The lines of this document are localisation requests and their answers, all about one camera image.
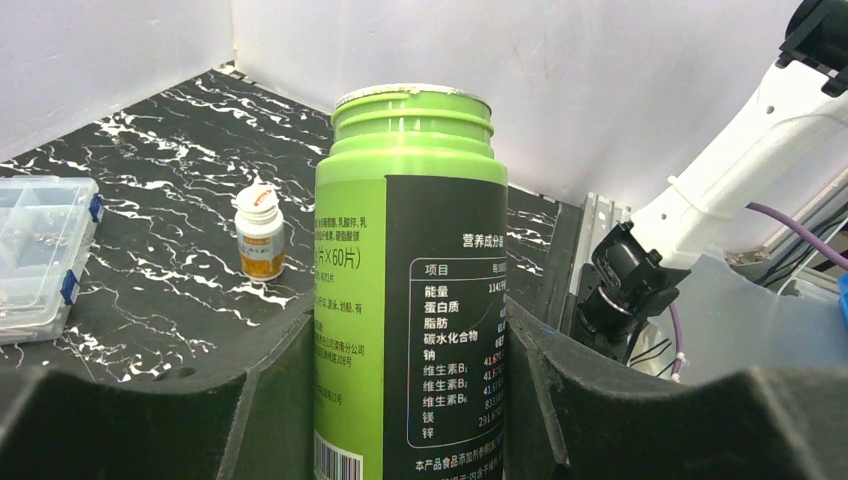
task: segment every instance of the plastic organizer box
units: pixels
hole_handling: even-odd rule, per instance
[[[0,344],[62,334],[103,213],[90,178],[0,179]]]

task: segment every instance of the barcode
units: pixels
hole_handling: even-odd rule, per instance
[[[362,480],[362,455],[330,445],[316,433],[315,478],[318,480]]]

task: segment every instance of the green plastic bottle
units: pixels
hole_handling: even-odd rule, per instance
[[[315,478],[503,475],[507,172],[491,111],[342,98],[315,192]]]

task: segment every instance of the black marble surface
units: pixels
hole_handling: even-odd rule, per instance
[[[3,176],[92,177],[106,209],[63,335],[0,347],[0,366],[152,380],[285,310],[313,285],[315,166],[331,143],[327,115],[213,71],[0,163]],[[240,272],[233,225],[235,195],[260,181],[289,232],[270,283]],[[510,189],[510,294],[531,311],[556,214]]]

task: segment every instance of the orange label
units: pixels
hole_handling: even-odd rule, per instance
[[[259,204],[262,203],[262,200],[265,200],[265,197],[267,197],[270,194],[271,194],[271,190],[265,190],[264,192],[260,193],[259,196],[256,197],[256,201],[253,202],[253,206],[258,207]]]
[[[241,237],[242,241],[248,245],[268,245],[271,243],[270,238],[251,238],[251,237]]]
[[[269,260],[254,260],[239,254],[241,257],[241,268],[245,275],[253,278],[269,278],[273,277],[283,267],[283,262],[286,260],[285,252],[280,252],[279,255]]]

